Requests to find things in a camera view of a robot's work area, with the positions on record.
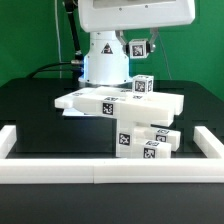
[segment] green backdrop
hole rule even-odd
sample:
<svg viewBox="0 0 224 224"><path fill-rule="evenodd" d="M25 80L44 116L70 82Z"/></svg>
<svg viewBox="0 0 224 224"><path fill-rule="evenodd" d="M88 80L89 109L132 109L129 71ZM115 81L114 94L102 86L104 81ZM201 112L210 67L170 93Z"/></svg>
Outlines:
<svg viewBox="0 0 224 224"><path fill-rule="evenodd" d="M195 0L195 3L197 18L192 25L160 29L171 75L175 80L198 82L224 100L224 1ZM62 58L71 60L74 51L61 0L58 0L58 17ZM82 51L87 53L89 34L80 28L78 31ZM125 34L129 40L150 38L149 30ZM132 76L154 74L155 79L169 79L160 42L156 44L156 52L147 59L130 61ZM57 61L54 0L0 0L0 85ZM44 75L59 77L57 73Z"/></svg>

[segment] cable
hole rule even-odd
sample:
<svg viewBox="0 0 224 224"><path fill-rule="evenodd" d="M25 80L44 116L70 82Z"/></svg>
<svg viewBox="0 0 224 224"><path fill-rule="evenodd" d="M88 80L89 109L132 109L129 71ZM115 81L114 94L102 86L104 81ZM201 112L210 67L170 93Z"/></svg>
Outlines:
<svg viewBox="0 0 224 224"><path fill-rule="evenodd" d="M26 78L33 78L38 72L41 72L43 70L45 70L46 68L51 68L51 67L55 67L55 66L61 66L61 65L71 65L71 62L57 62L57 63L52 63L52 64L48 64L48 65L44 65L38 69L36 69L35 71L31 72L30 74L28 74L26 76Z"/></svg>
<svg viewBox="0 0 224 224"><path fill-rule="evenodd" d="M61 56L61 39L60 39L60 31L59 31L59 22L58 22L58 1L54 1L54 15L55 15L55 26L56 26L56 34L57 34L57 42L58 42L58 58L59 62L62 61Z"/></svg>
<svg viewBox="0 0 224 224"><path fill-rule="evenodd" d="M173 80L173 78L172 78L172 76L171 76L171 73L170 73L170 67L169 67L168 58L167 58L167 55L166 55L166 50L165 50L165 48L164 48L163 41L162 41L162 39L161 39L160 34L158 34L158 37L159 37L159 42L160 42L161 47L162 47L163 57L164 57L164 60L165 60L166 70L167 70L169 79L170 79L170 80Z"/></svg>

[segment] black table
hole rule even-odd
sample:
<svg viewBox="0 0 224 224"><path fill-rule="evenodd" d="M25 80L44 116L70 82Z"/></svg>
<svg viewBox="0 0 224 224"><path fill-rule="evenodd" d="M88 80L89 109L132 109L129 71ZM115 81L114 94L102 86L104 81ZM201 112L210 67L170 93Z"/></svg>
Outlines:
<svg viewBox="0 0 224 224"><path fill-rule="evenodd" d="M8 158L115 157L115 120L65 119L54 108L55 98L78 88L69 79L15 79L1 87L0 126L16 124L18 135ZM173 158L204 157L192 141L194 126L206 126L223 141L224 103L205 88L156 81L154 90L185 96L184 111L170 127L182 132ZM0 185L4 224L220 223L223 208L223 184Z"/></svg>

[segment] white rectangular block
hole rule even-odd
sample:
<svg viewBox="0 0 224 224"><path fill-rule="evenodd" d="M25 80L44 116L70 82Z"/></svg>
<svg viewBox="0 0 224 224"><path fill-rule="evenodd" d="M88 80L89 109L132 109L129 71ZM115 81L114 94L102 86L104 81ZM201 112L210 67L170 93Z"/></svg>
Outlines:
<svg viewBox="0 0 224 224"><path fill-rule="evenodd" d="M75 97L73 107L86 114L166 127L173 122L174 117L174 108L163 103L127 102L119 97L95 94Z"/></svg>
<svg viewBox="0 0 224 224"><path fill-rule="evenodd" d="M147 139L136 139L132 147L132 158L171 158L171 144Z"/></svg>
<svg viewBox="0 0 224 224"><path fill-rule="evenodd" d="M16 142L16 126L5 125L0 131L0 159L5 159Z"/></svg>
<svg viewBox="0 0 224 224"><path fill-rule="evenodd" d="M183 111L184 96L178 94L152 92L147 95L148 101L163 102L166 105L173 106L175 115L180 115Z"/></svg>
<svg viewBox="0 0 224 224"><path fill-rule="evenodd" d="M177 151L180 147L180 135L181 133L179 131L162 128L136 126L134 129L134 136L136 138L170 143L172 151Z"/></svg>
<svg viewBox="0 0 224 224"><path fill-rule="evenodd" d="M206 127L195 127L194 142L208 158L224 159L224 145Z"/></svg>

